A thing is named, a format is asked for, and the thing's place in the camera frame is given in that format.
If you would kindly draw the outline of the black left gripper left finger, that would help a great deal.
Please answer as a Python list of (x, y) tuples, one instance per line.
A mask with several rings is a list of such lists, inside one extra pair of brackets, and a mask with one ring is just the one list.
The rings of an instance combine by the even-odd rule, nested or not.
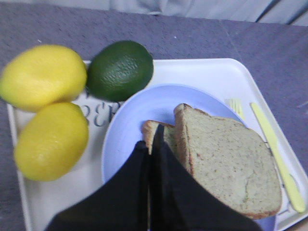
[(46, 230), (147, 230), (149, 157), (145, 142), (137, 142), (130, 157), (107, 183), (56, 214)]

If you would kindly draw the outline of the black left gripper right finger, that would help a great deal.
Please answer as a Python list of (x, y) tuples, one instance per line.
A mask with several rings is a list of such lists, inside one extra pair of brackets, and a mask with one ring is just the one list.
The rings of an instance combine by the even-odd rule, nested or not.
[(184, 169), (156, 129), (151, 154), (151, 230), (260, 231), (250, 218), (225, 205)]

